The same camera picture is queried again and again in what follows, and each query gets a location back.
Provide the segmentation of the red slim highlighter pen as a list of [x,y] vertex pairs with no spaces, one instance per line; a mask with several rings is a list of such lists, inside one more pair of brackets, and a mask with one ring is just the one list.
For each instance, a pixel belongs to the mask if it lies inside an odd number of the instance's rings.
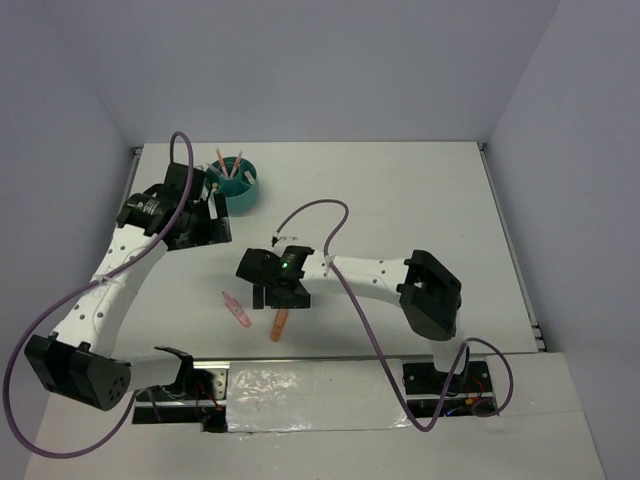
[[239,151],[235,159],[235,162],[233,164],[233,167],[230,173],[230,178],[234,178],[239,173],[242,162],[243,162],[243,151]]

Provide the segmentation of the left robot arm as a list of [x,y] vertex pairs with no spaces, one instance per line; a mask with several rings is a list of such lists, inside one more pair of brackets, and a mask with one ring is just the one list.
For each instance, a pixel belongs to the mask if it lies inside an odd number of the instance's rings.
[[67,316],[46,336],[34,335],[24,354],[43,387],[109,411],[129,391],[161,387],[182,399],[198,380],[192,355],[157,346],[151,354],[114,357],[116,339],[142,284],[168,252],[231,241],[226,201],[206,171],[168,166],[165,179],[131,195],[116,218],[112,240],[94,278]]

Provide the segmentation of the orange slim highlighter pen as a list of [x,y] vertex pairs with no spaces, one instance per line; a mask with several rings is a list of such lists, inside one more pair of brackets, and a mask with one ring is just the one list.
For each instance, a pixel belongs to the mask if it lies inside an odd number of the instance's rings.
[[224,157],[223,157],[223,155],[222,155],[222,153],[221,153],[220,149],[219,149],[218,147],[216,147],[216,148],[215,148],[215,152],[216,152],[216,155],[217,155],[217,160],[218,160],[218,165],[219,165],[219,171],[220,171],[220,173],[221,173],[224,177],[229,178],[229,173],[228,173],[227,168],[226,168],[226,163],[225,163],[225,161],[224,161]]

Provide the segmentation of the orange stubby highlighter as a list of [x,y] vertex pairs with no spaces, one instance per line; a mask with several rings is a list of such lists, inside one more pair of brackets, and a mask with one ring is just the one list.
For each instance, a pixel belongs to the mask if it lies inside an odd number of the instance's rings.
[[289,310],[279,309],[274,317],[274,322],[270,331],[270,340],[279,342],[288,320]]

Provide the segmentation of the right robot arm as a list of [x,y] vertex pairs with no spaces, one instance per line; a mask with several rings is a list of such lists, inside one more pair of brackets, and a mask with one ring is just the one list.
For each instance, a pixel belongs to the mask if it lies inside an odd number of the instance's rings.
[[329,294],[398,307],[413,333],[428,340],[442,389],[457,391],[470,377],[459,326],[461,282],[427,251],[415,250],[407,259],[362,259],[299,245],[280,254],[249,248],[236,276],[260,288],[263,303],[276,309],[310,309],[314,297]]

